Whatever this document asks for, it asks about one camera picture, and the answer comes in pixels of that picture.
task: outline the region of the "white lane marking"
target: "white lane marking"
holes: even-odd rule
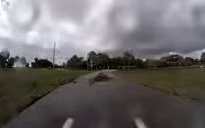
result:
[[[72,128],[74,120],[72,118],[68,118],[62,128]]]
[[[137,126],[137,128],[147,128],[141,118],[135,118],[134,120],[135,120],[135,125]]]

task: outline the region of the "grass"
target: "grass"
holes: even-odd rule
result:
[[[140,85],[191,100],[205,100],[205,68],[121,71]]]
[[[0,71],[0,127],[28,106],[87,71]]]

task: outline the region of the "treeline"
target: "treeline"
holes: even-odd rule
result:
[[[193,65],[205,65],[205,52],[201,54],[200,59],[183,57],[178,54],[167,55],[160,59],[139,59],[129,52],[122,56],[110,57],[106,53],[88,53],[87,59],[72,56],[66,64],[71,69],[120,69],[120,68],[167,68],[167,67],[185,67]]]
[[[67,63],[53,65],[47,59],[35,58],[34,62],[27,63],[25,57],[10,57],[8,50],[0,52],[0,68],[32,67],[32,68],[69,68],[69,69],[120,69],[120,68],[166,68],[166,67],[185,67],[193,65],[205,65],[205,52],[200,59],[183,57],[177,54],[167,55],[160,59],[140,59],[129,52],[124,52],[118,57],[110,57],[106,53],[96,53],[91,51],[87,58],[73,55]]]

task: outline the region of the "wet road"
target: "wet road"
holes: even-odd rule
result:
[[[194,128],[200,105],[115,78],[89,85],[81,77],[45,96],[7,128],[134,128],[141,118],[148,128]]]

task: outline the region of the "sky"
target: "sky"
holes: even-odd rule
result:
[[[205,0],[0,0],[0,51],[56,62],[91,51],[140,58],[205,51]]]

